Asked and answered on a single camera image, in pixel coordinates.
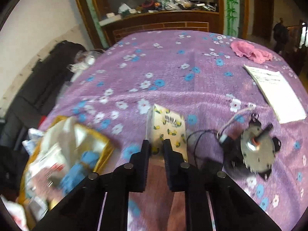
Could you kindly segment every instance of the pink cloth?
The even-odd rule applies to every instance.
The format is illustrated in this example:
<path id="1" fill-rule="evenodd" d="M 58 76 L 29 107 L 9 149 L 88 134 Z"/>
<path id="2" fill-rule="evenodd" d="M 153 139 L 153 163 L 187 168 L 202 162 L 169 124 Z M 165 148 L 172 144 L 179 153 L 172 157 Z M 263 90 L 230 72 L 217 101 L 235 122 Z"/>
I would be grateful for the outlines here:
<path id="1" fill-rule="evenodd" d="M 245 41 L 235 41 L 231 43 L 232 50 L 237 56 L 246 56 L 249 60 L 262 64 L 265 61 L 271 61 L 273 55 L 265 50 L 256 49 L 253 45 Z"/>

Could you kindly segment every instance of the person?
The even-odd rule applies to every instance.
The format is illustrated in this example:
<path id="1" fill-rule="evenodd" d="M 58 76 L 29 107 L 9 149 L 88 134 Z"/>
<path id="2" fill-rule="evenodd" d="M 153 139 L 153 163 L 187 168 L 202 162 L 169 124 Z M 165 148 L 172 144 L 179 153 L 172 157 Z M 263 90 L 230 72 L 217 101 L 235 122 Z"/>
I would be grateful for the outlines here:
<path id="1" fill-rule="evenodd" d="M 289 41 L 289 32 L 287 28 L 283 25 L 283 18 L 280 18 L 280 22 L 275 25 L 273 31 L 274 40 L 276 41 L 274 51 L 277 54 L 280 54 L 284 50 L 287 42 Z"/>

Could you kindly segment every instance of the purple bedspread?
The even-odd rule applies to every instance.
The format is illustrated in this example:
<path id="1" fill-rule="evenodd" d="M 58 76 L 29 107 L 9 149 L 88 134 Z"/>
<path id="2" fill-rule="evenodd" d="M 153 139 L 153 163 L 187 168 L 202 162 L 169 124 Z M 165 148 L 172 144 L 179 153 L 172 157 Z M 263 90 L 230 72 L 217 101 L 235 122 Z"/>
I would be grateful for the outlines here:
<path id="1" fill-rule="evenodd" d="M 190 131 L 219 129 L 235 112 L 253 103 L 262 124 L 273 123 L 271 134 L 281 140 L 281 151 L 267 182 L 258 176 L 236 182 L 283 231 L 290 231 L 308 206 L 307 119 L 280 125 L 243 65 L 280 71 L 305 110 L 308 95 L 276 53 L 273 61 L 256 64 L 237 57 L 230 48 L 232 41 L 237 39 L 198 31 L 132 34 L 74 82 L 41 129 L 58 115 L 76 115 L 81 123 L 112 140 L 121 151 L 114 164 L 119 166 L 140 150 L 146 113 L 154 103 L 185 115 Z M 282 103 L 288 103 L 283 96 Z M 237 137 L 248 121 L 249 112 L 238 117 L 225 133 Z M 192 148 L 189 145 L 187 151 L 191 163 Z M 212 134 L 199 143 L 197 156 L 222 162 L 222 149 Z M 183 195 L 168 190 L 163 167 L 150 164 L 148 173 L 146 192 L 130 194 L 128 230 L 184 230 Z"/>

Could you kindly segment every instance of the white paper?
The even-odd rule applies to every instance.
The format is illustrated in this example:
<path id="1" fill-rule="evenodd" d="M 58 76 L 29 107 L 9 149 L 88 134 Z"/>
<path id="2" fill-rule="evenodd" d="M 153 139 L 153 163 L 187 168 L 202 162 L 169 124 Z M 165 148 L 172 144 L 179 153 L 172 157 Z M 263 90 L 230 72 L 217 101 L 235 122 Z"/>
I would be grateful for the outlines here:
<path id="1" fill-rule="evenodd" d="M 280 124 L 306 118 L 306 112 L 290 84 L 277 71 L 244 65 L 255 80 L 269 105 L 273 108 Z"/>

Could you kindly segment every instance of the screw head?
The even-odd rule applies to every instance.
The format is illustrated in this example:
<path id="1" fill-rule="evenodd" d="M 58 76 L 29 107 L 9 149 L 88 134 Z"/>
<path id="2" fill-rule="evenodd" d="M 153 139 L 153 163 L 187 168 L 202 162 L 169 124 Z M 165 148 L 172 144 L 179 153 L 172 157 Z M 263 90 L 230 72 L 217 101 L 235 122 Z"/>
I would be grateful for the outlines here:
<path id="1" fill-rule="evenodd" d="M 190 164 L 188 162 L 182 162 L 180 166 L 181 168 L 189 168 Z"/>
<path id="2" fill-rule="evenodd" d="M 225 177 L 227 176 L 227 174 L 226 174 L 225 172 L 223 172 L 223 171 L 218 171 L 218 172 L 217 172 L 217 176 L 218 176 L 219 178 L 225 178 Z"/>
<path id="3" fill-rule="evenodd" d="M 133 163 L 125 163 L 124 168 L 126 169 L 132 169 L 134 167 Z"/>
<path id="4" fill-rule="evenodd" d="M 92 172 L 88 175 L 90 180 L 95 180 L 98 177 L 98 173 Z"/>

